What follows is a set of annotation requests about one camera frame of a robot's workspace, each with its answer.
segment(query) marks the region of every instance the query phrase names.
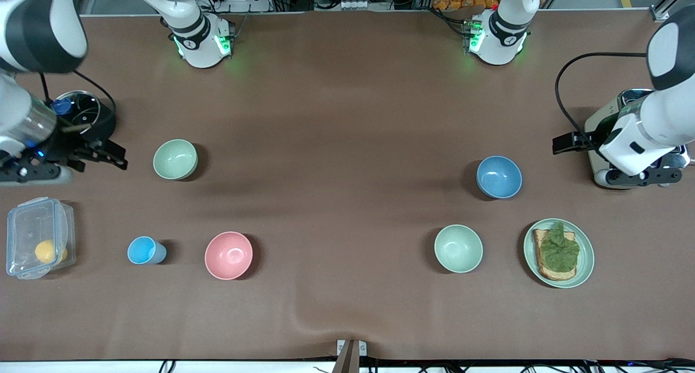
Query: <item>lettuce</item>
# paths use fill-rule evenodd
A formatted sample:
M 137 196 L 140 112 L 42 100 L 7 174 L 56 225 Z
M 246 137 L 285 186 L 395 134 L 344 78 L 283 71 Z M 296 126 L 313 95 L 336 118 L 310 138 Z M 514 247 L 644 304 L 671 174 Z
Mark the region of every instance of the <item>lettuce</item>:
M 566 273 L 577 266 L 579 244 L 564 237 L 564 225 L 558 222 L 541 244 L 541 257 L 548 269 Z

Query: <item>plate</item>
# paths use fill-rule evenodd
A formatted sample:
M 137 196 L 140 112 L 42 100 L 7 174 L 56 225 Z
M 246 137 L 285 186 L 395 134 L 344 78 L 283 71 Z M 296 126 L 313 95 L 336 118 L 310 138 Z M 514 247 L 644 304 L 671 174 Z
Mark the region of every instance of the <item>plate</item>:
M 574 232 L 575 241 L 579 244 L 579 257 L 577 259 L 577 274 L 567 281 L 553 281 L 542 276 L 539 267 L 538 260 L 536 259 L 536 244 L 533 241 L 533 230 L 534 229 L 551 229 L 557 222 L 562 222 L 564 229 L 568 232 Z M 536 274 L 538 279 L 545 282 L 546 284 L 554 287 L 560 287 L 561 289 L 569 289 L 571 287 L 578 287 L 583 284 L 591 272 L 593 272 L 593 247 L 589 238 L 582 232 L 579 227 L 571 222 L 567 222 L 563 219 L 544 219 L 533 224 L 528 232 L 526 232 L 526 237 L 523 239 L 523 255 L 526 258 L 526 263 L 528 263 L 529 269 Z

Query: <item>green bowl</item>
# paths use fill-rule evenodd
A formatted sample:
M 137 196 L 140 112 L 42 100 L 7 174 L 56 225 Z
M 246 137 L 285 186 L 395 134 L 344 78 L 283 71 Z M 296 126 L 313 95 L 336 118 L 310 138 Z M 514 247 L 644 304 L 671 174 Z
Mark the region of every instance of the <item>green bowl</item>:
M 152 167 L 164 179 L 185 179 L 198 167 L 198 153 L 186 140 L 167 141 L 154 153 Z
M 467 226 L 449 225 L 434 239 L 434 254 L 445 269 L 454 273 L 472 271 L 482 260 L 482 241 Z
M 562 222 L 565 230 L 574 232 L 574 239 L 579 244 L 577 274 L 567 281 L 553 281 L 542 276 L 539 271 L 538 260 L 536 259 L 536 243 L 533 241 L 533 230 L 551 229 L 557 222 Z M 533 274 L 535 274 L 538 279 L 550 286 L 559 287 L 561 289 L 580 286 L 580 284 L 583 284 L 589 279 L 591 272 L 593 272 L 593 247 L 591 247 L 589 238 L 575 224 L 563 219 L 544 219 L 533 224 L 528 232 L 526 232 L 526 237 L 524 237 L 523 240 L 523 255 L 526 258 L 526 263 L 528 263 L 529 268 L 531 268 L 531 271 L 533 271 Z

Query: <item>lemon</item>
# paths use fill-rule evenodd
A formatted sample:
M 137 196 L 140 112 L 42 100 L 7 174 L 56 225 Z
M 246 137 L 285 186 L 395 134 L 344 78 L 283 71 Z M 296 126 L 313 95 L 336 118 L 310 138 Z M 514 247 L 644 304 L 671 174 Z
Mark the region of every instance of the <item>lemon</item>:
M 53 262 L 55 259 L 55 247 L 53 245 L 53 240 L 44 240 L 40 242 L 34 249 L 34 255 L 36 255 L 37 259 L 44 264 Z M 60 253 L 60 260 L 58 263 L 62 262 L 66 258 L 67 249 L 64 249 Z

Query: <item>bread slice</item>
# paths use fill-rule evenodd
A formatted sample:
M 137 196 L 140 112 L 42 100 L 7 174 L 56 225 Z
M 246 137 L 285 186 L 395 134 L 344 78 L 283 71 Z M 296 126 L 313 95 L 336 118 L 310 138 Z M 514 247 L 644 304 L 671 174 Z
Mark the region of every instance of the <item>bread slice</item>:
M 536 242 L 536 260 L 538 261 L 538 267 L 541 275 L 553 281 L 567 281 L 568 279 L 572 279 L 577 274 L 576 266 L 571 269 L 571 271 L 567 271 L 566 273 L 558 273 L 548 269 L 545 263 L 543 263 L 543 257 L 541 256 L 541 245 L 543 245 L 543 241 L 546 239 L 546 236 L 548 236 L 548 233 L 550 233 L 550 231 L 546 229 L 533 230 L 533 240 Z M 566 239 L 574 241 L 574 232 L 565 231 L 564 236 Z

